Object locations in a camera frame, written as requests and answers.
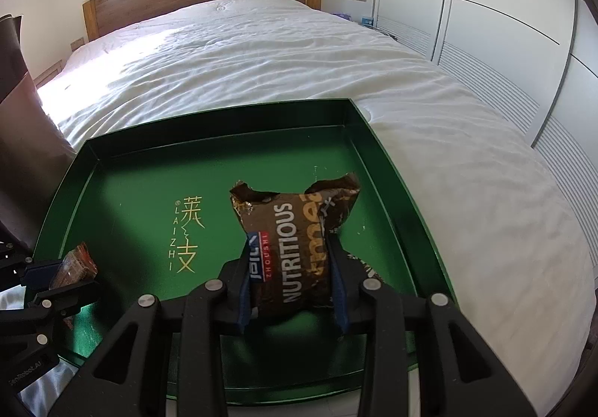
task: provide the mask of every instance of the metal bolt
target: metal bolt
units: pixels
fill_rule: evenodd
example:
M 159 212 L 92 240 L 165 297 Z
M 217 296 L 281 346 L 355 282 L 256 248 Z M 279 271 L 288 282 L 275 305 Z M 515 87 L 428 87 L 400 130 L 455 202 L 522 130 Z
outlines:
M 139 304 L 142 308 L 148 308 L 153 306 L 155 302 L 155 297 L 151 294 L 144 294 L 137 300 L 137 304 Z
M 449 298 L 444 294 L 437 292 L 436 294 L 432 294 L 430 300 L 433 304 L 437 306 L 446 306 L 449 303 Z
M 382 282 L 380 282 L 378 279 L 372 278 L 364 280 L 364 289 L 367 289 L 368 291 L 377 291 L 381 287 Z
M 224 284 L 220 279 L 211 279 L 206 282 L 206 289 L 209 291 L 219 291 Z

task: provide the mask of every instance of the small snack package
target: small snack package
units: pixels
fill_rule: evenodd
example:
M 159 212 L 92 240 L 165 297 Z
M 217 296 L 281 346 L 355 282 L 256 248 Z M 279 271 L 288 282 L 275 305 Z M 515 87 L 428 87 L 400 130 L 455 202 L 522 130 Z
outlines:
M 330 306 L 324 237 L 338 230 L 357 200 L 355 174 L 317 181 L 303 194 L 254 191 L 242 181 L 230 193 L 249 243 L 253 314 L 282 316 Z
M 57 289 L 85 279 L 94 279 L 97 274 L 98 268 L 89 255 L 86 244 L 80 243 L 62 259 L 62 264 L 50 282 L 49 289 Z

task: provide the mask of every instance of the white duvet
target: white duvet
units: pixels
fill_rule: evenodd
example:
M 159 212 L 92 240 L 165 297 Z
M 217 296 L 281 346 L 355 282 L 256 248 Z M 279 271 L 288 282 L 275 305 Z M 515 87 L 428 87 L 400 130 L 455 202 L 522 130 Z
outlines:
M 461 310 L 540 416 L 572 380 L 595 307 L 575 215 L 515 125 L 389 37 L 292 0 L 218 0 L 82 47 L 40 95 L 77 149 L 172 115 L 352 98 L 421 210 Z

